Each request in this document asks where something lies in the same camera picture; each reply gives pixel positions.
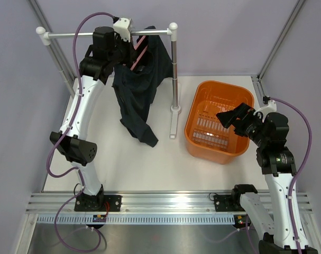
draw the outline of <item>vertical post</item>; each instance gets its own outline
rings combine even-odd
[[[177,68],[177,29],[178,25],[176,23],[171,23],[169,26],[171,35],[171,53],[172,53],[172,65],[173,65],[173,108],[178,108],[178,68]]]
[[[64,80],[64,83],[66,84],[67,89],[69,90],[69,92],[71,94],[71,97],[74,98],[75,91],[73,89],[72,80],[69,80],[68,76],[66,75],[66,73],[63,70],[62,64],[58,60],[58,57],[56,56],[55,52],[52,50],[51,41],[44,38],[45,32],[46,32],[45,28],[43,28],[41,26],[36,29],[36,33],[39,35],[43,44],[48,49],[48,52],[50,53],[50,56],[51,56],[52,60],[54,61],[54,64],[56,65],[58,72],[60,73],[62,79]]]
[[[178,103],[178,68],[177,68],[177,41],[171,41],[172,65],[173,65],[173,108],[177,108]]]
[[[171,23],[169,25],[169,30],[171,31],[171,53],[172,53],[172,65],[173,65],[173,101],[171,105],[172,120],[170,129],[170,138],[174,139],[177,136],[177,125],[178,117],[181,112],[181,107],[179,106],[179,91],[178,91],[178,68],[177,68],[177,29],[178,25],[176,23]]]

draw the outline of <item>orange basket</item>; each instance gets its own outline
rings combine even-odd
[[[217,81],[201,83],[185,126],[188,152],[220,164],[230,163],[246,152],[250,140],[235,135],[232,127],[223,128],[216,117],[217,113],[232,110],[242,102],[254,105],[253,95],[243,87]]]

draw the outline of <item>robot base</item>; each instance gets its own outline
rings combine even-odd
[[[104,195],[102,186],[95,196],[80,194],[76,198],[75,212],[106,212],[106,203],[109,206],[109,212],[120,212],[122,197],[121,195]]]

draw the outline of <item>metal frame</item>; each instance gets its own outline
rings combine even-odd
[[[208,197],[210,193],[229,194],[228,191],[196,191],[196,192],[108,192],[108,194],[122,195],[121,211],[109,213],[110,224],[232,224],[233,215],[245,215],[245,212],[215,212],[213,201]],[[260,201],[264,208],[272,214],[271,197],[268,191],[259,191]],[[33,193],[26,209],[27,221],[20,239],[17,254],[27,253],[36,223],[53,223],[51,215],[70,197],[72,192]],[[321,237],[314,221],[314,215],[306,193],[297,194],[302,223],[310,245],[321,254]],[[92,215],[105,212],[74,212],[74,200],[61,211],[60,224],[69,224],[67,220],[74,220],[72,224],[84,224]],[[132,221],[128,218],[143,218]],[[161,222],[154,222],[152,218],[164,218]],[[191,218],[191,222],[178,218]],[[224,221],[213,221],[213,218],[226,218]]]
[[[42,12],[37,1],[36,0],[26,0],[26,1],[30,6],[31,10],[33,11],[39,25],[51,31],[50,25],[46,17],[44,16],[44,13]],[[54,61],[58,69],[58,72],[60,73],[62,79],[64,80],[64,83],[67,86],[67,89],[69,90],[71,96],[74,97],[75,92],[72,86],[75,81],[76,75],[73,69],[71,68],[70,63],[66,59],[57,41],[52,41],[51,45],[48,46],[47,48],[52,57],[52,60]]]
[[[49,31],[49,25],[47,23],[46,18],[44,17],[39,5],[36,0],[27,0],[32,10],[35,13],[39,23],[41,26],[47,28]],[[260,72],[256,76],[252,76],[252,82],[254,85],[254,89],[258,98],[262,98],[262,96],[267,93],[264,90],[262,84],[262,78],[267,72],[269,66],[271,65],[275,55],[277,54],[282,42],[287,36],[290,28],[292,27],[296,17],[302,10],[305,5],[306,0],[298,0],[294,9],[292,10],[286,24],[284,25],[279,37],[277,38],[270,54],[268,55],[263,67]],[[134,31],[134,35],[139,35],[138,33],[141,31]],[[158,34],[168,34],[168,30],[158,30]],[[92,33],[81,33],[79,36],[91,36]],[[52,38],[65,38],[72,37],[74,34],[53,34],[50,33],[49,36]],[[55,40],[52,40],[52,46],[50,50],[50,54],[52,58],[56,62],[56,60],[60,63],[61,74],[63,76],[64,81],[68,84],[68,86],[72,87],[73,81],[75,78],[75,74],[73,70],[63,55],[58,43]],[[197,191],[197,192],[118,192],[120,195],[123,195],[123,205],[122,210],[119,213],[116,213],[114,216],[124,217],[130,214],[133,215],[154,215],[161,214],[166,215],[168,217],[175,216],[178,214],[186,214],[186,215],[210,215],[210,214],[220,214],[215,212],[213,203],[208,200],[207,195],[209,193],[215,193],[215,191]],[[226,194],[226,191],[217,191],[219,194]],[[260,200],[264,204],[264,207],[272,213],[272,205],[270,201],[270,196],[268,192],[259,192]],[[30,202],[27,206],[27,221],[25,223],[21,241],[18,245],[16,253],[27,253],[29,249],[29,245],[31,242],[31,238],[33,235],[33,231],[35,225],[37,223],[37,219],[40,215],[46,214],[55,214],[60,205],[72,196],[71,193],[61,193],[61,192],[46,192],[46,193],[35,193],[32,194]],[[314,215],[311,209],[311,205],[309,203],[308,197],[305,193],[298,193],[298,205],[300,208],[300,214],[302,223],[306,232],[307,239],[310,244],[315,247],[319,253],[321,253],[321,237],[318,231],[318,227],[315,223]],[[61,216],[79,216],[79,213],[73,211],[74,203],[68,204],[65,209],[61,212]]]
[[[306,2],[306,0],[298,0],[298,2],[295,4],[290,16],[287,19],[287,22],[286,22],[285,26],[283,27],[280,35],[278,36],[277,41],[275,42],[270,54],[268,55],[263,67],[261,68],[261,70],[260,70],[260,72],[258,74],[259,81],[262,80],[262,78],[265,75],[267,69],[271,65],[272,60],[274,59],[275,55],[277,54],[282,42],[284,41],[286,35],[290,31],[290,28],[294,24],[294,21],[296,20],[298,14],[300,13],[300,11],[301,11],[302,7],[304,6],[305,2]]]
[[[173,86],[173,99],[172,105],[170,107],[172,118],[171,118],[171,127],[170,127],[170,138],[174,139],[177,136],[177,127],[178,127],[178,117],[181,112],[181,107],[179,105],[179,89],[178,89],[178,68],[177,68],[177,29],[178,25],[176,23],[171,23],[167,29],[147,29],[147,30],[134,30],[130,31],[131,36],[141,36],[141,35],[169,35],[171,37],[171,56],[172,56],[172,67],[173,67],[173,77],[172,77],[172,86]],[[57,66],[57,69],[61,73],[67,88],[70,91],[71,97],[74,97],[75,91],[73,85],[70,84],[65,73],[63,72],[63,67],[61,62],[58,60],[56,53],[53,49],[52,42],[55,39],[62,38],[72,38],[75,36],[75,33],[51,33],[46,32],[46,29],[43,27],[38,27],[36,33],[39,35],[43,44],[48,48],[50,55]],[[79,33],[77,36],[80,37],[92,37],[92,33]]]

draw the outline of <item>white floor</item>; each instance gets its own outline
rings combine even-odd
[[[159,139],[151,148],[130,136],[120,123],[120,109],[111,87],[112,79],[99,96],[91,117],[88,141],[98,145],[94,160],[99,180],[107,191],[207,191],[232,189],[235,184],[253,184],[268,189],[256,162],[256,146],[250,142],[246,153],[228,165],[219,165],[191,156],[185,147],[184,128],[197,86],[206,80],[217,80],[255,91],[250,76],[179,77],[180,105],[176,139],[169,139],[172,82],[166,79],[158,87],[151,105],[148,125]],[[54,153],[51,169],[60,174],[70,163]],[[48,176],[45,191],[70,191],[78,183],[76,173],[63,178]]]

